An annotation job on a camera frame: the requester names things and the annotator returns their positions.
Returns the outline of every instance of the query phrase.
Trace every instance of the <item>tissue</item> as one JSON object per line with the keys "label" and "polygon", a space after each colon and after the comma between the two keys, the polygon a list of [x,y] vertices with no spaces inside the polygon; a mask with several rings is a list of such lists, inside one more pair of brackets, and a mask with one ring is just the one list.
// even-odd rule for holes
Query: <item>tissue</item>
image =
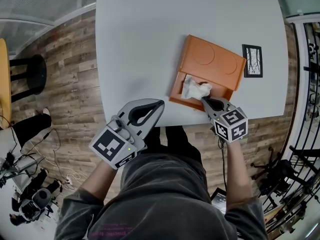
{"label": "tissue", "polygon": [[209,83],[198,84],[191,75],[187,74],[183,83],[182,99],[195,98],[201,100],[202,97],[208,96],[212,85]]}

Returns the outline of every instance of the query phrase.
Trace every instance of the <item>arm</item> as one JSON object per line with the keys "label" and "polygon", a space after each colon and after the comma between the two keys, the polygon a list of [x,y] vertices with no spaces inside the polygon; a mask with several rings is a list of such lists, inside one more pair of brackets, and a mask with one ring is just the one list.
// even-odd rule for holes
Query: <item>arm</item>
{"label": "arm", "polygon": [[103,201],[116,174],[117,170],[102,160],[80,188]]}
{"label": "arm", "polygon": [[116,174],[116,170],[101,161],[81,187],[63,200],[55,240],[84,238],[90,223],[104,207],[104,199]]}
{"label": "arm", "polygon": [[267,240],[261,201],[253,197],[244,155],[239,141],[227,143],[228,173],[225,219],[241,239]]}
{"label": "arm", "polygon": [[253,194],[239,141],[227,142],[226,145],[228,150],[226,209],[230,210],[250,200]]}

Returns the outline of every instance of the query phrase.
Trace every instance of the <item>bar stool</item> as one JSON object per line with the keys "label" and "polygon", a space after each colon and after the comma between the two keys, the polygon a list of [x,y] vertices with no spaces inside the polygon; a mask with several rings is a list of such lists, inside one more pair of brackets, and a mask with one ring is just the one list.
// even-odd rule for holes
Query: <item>bar stool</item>
{"label": "bar stool", "polygon": [[[20,65],[27,65],[26,71],[11,75],[10,67]],[[11,82],[23,78],[26,79],[28,90],[11,95]],[[8,122],[11,122],[12,113],[11,103],[33,94],[40,94],[46,86],[46,81],[47,66],[45,59],[40,54],[31,58],[9,60],[6,42],[0,38],[0,128],[9,127]]]}

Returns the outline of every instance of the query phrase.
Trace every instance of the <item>framed picture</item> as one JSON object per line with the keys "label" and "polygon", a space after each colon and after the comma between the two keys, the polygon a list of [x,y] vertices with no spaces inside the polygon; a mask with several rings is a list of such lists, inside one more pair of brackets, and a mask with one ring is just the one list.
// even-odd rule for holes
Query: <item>framed picture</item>
{"label": "framed picture", "polygon": [[242,45],[243,57],[246,59],[244,67],[245,78],[262,78],[262,51],[260,46],[243,44]]}
{"label": "framed picture", "polygon": [[217,187],[211,196],[211,204],[223,214],[226,214],[227,192]]}

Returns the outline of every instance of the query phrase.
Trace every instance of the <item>gray shirt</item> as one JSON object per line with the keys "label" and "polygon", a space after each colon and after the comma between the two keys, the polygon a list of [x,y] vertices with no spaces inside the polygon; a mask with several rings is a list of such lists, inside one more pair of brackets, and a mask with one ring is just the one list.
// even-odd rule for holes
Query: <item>gray shirt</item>
{"label": "gray shirt", "polygon": [[126,164],[121,191],[104,206],[84,189],[63,201],[56,240],[267,240],[257,198],[223,215],[211,205],[206,172],[188,157],[141,154]]}

